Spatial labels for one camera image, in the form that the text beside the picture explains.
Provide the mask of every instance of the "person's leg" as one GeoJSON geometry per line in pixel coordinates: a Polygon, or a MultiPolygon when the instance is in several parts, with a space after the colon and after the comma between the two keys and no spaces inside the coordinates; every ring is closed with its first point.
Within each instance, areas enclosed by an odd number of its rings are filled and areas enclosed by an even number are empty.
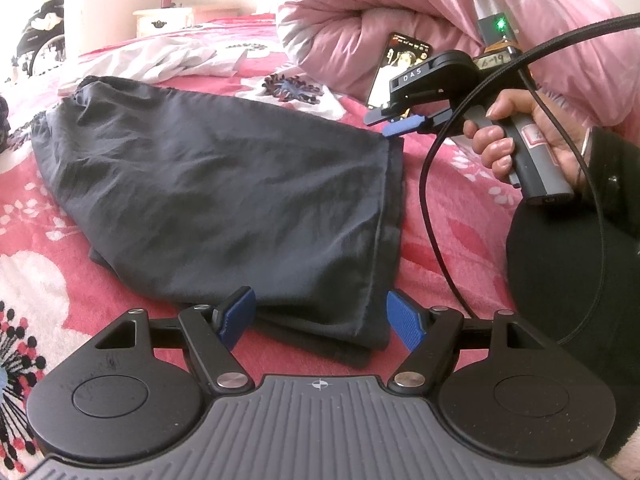
{"type": "MultiPolygon", "coordinates": [[[[640,420],[638,243],[606,223],[606,285],[587,326],[564,347],[599,375],[616,398],[610,458],[640,420]]],[[[519,313],[559,340],[587,314],[600,280],[596,214],[580,205],[545,210],[521,204],[507,240],[508,282],[519,313]]]]}

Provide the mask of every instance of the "gripper handle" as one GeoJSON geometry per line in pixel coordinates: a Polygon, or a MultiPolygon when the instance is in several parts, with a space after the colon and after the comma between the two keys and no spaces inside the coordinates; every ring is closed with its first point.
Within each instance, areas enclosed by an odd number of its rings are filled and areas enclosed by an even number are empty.
{"type": "Polygon", "coordinates": [[[513,187],[522,190],[523,199],[531,205],[569,202],[574,191],[564,178],[558,161],[533,119],[515,114],[509,119],[493,122],[486,118],[482,106],[474,106],[465,113],[480,128],[498,124],[515,144],[513,171],[509,175],[513,187]]]}

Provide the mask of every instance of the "crosshair logo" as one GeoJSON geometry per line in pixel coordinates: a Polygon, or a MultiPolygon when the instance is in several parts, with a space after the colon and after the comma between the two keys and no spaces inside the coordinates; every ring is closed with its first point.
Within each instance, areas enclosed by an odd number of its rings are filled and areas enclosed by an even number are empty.
{"type": "Polygon", "coordinates": [[[324,390],[327,386],[331,386],[331,384],[325,381],[324,379],[317,379],[312,383],[310,383],[310,385],[317,390],[324,390]]]}

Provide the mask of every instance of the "gray ribbed surface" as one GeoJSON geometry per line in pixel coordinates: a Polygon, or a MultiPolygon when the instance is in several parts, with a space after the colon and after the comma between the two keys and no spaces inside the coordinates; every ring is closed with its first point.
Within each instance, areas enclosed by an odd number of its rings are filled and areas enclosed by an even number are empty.
{"type": "Polygon", "coordinates": [[[145,464],[82,470],[47,460],[31,480],[613,480],[596,459],[532,469],[491,462],[457,443],[426,402],[373,377],[268,376],[217,400],[180,446],[145,464]]]}

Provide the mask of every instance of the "smartphone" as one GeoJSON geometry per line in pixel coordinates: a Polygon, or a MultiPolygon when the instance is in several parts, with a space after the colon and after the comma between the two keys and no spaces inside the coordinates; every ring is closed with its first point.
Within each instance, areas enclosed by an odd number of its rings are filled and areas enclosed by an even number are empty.
{"type": "MultiPolygon", "coordinates": [[[[386,47],[378,63],[378,71],[369,89],[367,107],[379,108],[388,103],[390,98],[389,82],[412,66],[429,59],[432,51],[433,47],[429,43],[392,32],[386,42],[386,47]]],[[[409,110],[402,117],[405,118],[408,114],[409,110]]]]}

